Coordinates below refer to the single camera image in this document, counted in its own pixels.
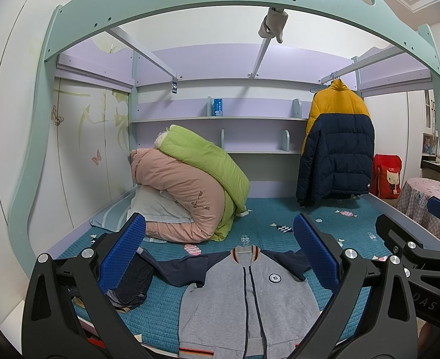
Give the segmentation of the lilac wall shelf unit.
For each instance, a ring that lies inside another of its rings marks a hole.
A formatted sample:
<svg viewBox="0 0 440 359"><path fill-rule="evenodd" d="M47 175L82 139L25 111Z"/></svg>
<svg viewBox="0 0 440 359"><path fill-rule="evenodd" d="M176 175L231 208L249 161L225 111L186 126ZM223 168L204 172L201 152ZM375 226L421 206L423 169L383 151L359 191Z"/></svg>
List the lilac wall shelf unit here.
<svg viewBox="0 0 440 359"><path fill-rule="evenodd" d="M252 198L294 196L313 93L351 59L278 45L261 54L257 44L184 46L156 56L177 72L178 88L138 58L131 118L138 146L152 146L179 125L224 149L246 174ZM221 117L213 116L215 98L222 99Z"/></svg>

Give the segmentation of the green folded duvet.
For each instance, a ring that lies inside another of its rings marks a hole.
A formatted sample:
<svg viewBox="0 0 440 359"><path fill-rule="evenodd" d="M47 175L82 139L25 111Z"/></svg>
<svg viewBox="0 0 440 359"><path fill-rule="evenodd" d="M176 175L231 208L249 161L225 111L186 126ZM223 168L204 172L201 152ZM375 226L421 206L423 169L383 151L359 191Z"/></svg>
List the green folded duvet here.
<svg viewBox="0 0 440 359"><path fill-rule="evenodd" d="M170 125L158 135L154 146L164 154L204 171L221 185L225 207L213 241L224 241L235 217L248 213L246 201L250 183L245 173L224 149L185 127Z"/></svg>

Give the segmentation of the dark clothes pile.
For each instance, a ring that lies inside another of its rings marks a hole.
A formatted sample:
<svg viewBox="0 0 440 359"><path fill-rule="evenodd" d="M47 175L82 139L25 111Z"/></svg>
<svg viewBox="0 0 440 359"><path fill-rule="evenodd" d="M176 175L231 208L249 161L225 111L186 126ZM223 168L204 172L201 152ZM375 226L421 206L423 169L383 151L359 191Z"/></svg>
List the dark clothes pile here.
<svg viewBox="0 0 440 359"><path fill-rule="evenodd" d="M127 313L146 301L153 273L153 266L135 253L117 288L106 293L118 313Z"/></svg>

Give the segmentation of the red cartoon bag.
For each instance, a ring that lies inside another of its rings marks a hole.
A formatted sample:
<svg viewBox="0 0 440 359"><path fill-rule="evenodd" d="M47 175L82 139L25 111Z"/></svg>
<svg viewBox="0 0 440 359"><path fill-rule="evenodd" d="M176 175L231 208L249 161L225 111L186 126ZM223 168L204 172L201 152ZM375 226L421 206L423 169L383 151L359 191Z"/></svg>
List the red cartoon bag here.
<svg viewBox="0 0 440 359"><path fill-rule="evenodd" d="M397 155L376 154L370 193L380 199L397 199L401 192L402 160Z"/></svg>

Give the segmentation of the pink folded duvet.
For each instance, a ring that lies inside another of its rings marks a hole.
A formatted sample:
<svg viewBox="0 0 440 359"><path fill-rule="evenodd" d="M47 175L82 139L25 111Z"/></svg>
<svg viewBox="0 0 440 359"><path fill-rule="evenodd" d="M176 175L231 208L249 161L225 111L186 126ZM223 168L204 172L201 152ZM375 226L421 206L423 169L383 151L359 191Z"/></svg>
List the pink folded duvet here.
<svg viewBox="0 0 440 359"><path fill-rule="evenodd" d="M200 243L221 231L221 241L230 231L235 206L212 176L182 163L155 148L131 153L131 172L136 184L168 192L191 216L190 222L167 223L156 219L147 223L147 235L176 243Z"/></svg>

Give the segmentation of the pink checkered covered table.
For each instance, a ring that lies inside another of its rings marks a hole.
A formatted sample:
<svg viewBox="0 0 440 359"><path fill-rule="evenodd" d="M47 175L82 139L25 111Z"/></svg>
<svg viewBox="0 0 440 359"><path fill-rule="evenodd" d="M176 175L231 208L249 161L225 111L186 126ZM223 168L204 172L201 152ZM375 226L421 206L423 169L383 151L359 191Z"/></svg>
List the pink checkered covered table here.
<svg viewBox="0 0 440 359"><path fill-rule="evenodd" d="M440 199L440 182L412 177L404 183L395 207L440 240L440 219L427 208L431 197Z"/></svg>

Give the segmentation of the yellow navy puffer jacket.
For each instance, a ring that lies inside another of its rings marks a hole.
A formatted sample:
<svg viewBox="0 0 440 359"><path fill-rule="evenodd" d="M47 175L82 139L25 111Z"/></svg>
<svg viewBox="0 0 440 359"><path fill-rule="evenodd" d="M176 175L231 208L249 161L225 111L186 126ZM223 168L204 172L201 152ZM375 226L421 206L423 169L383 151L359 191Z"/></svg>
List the yellow navy puffer jacket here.
<svg viewBox="0 0 440 359"><path fill-rule="evenodd" d="M342 80L317 92L301 148L295 192L299 205L367 194L373 178L374 140L367 105Z"/></svg>

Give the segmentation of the teal quilted bed cover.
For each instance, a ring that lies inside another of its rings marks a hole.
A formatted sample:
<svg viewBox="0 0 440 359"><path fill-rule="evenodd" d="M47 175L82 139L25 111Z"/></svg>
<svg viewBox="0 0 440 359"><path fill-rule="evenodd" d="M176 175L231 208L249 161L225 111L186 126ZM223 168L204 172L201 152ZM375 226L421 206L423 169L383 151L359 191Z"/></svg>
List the teal quilted bed cover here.
<svg viewBox="0 0 440 359"><path fill-rule="evenodd" d="M250 213L235 218L225 241L206 241L199 245L204 254L247 245L278 252L299 249L292 232L277 229L291 226L302 211L295 199L248 199L247 207ZM380 213L364 199L326 200L305 212L320 231L331 234L343 249L354 249L364 258L381 258L390 253L375 230ZM146 301L121 318L133 334L142 336L146 345L177 354L183 293L183 288L155 277Z"/></svg>

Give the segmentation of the grey hanging cloth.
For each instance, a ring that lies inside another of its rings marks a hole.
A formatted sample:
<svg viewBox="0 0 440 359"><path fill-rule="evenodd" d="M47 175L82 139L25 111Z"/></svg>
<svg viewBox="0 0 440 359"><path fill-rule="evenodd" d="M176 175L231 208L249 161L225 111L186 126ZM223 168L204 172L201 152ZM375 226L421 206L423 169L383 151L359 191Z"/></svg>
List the grey hanging cloth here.
<svg viewBox="0 0 440 359"><path fill-rule="evenodd" d="M284 10L270 7L264 17L258 35L263 39L273 39L283 43L283 30L288 19L288 14Z"/></svg>

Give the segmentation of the grey navy varsity jacket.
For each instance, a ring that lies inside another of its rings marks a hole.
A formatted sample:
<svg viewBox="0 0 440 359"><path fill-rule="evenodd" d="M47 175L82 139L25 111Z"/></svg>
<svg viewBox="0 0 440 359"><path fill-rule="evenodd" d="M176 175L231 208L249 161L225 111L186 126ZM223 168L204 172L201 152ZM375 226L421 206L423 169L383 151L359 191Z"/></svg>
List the grey navy varsity jacket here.
<svg viewBox="0 0 440 359"><path fill-rule="evenodd" d="M235 247L163 262L139 254L167 284L186 289L180 358L288 358L320 316L302 250Z"/></svg>

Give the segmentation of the light blue pillow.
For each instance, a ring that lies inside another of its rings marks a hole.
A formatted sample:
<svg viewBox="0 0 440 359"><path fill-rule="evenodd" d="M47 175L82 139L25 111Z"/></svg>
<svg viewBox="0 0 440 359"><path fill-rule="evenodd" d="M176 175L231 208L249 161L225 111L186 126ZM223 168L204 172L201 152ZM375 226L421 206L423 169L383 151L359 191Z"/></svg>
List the light blue pillow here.
<svg viewBox="0 0 440 359"><path fill-rule="evenodd" d="M110 232L118 232L134 213L142 215L146 222L167 224L193 222L190 212L168 191L140 185L92 216L90 225Z"/></svg>

